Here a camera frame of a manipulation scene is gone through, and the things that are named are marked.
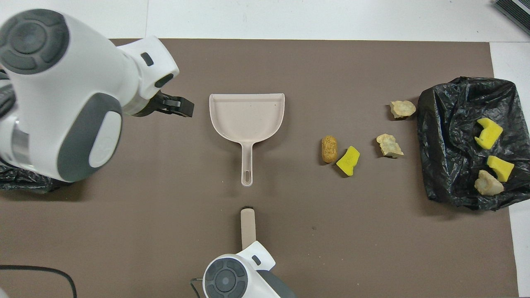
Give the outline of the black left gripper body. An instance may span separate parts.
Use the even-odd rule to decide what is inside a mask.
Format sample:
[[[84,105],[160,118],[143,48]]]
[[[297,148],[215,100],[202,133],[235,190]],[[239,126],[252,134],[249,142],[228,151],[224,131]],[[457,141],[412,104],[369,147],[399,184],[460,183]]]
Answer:
[[[170,115],[171,111],[169,110],[167,100],[170,100],[170,96],[168,94],[162,93],[161,91],[157,92],[157,94],[155,94],[155,96],[148,101],[146,107],[144,107],[138,113],[135,113],[134,117],[145,117],[154,113],[155,111]]]

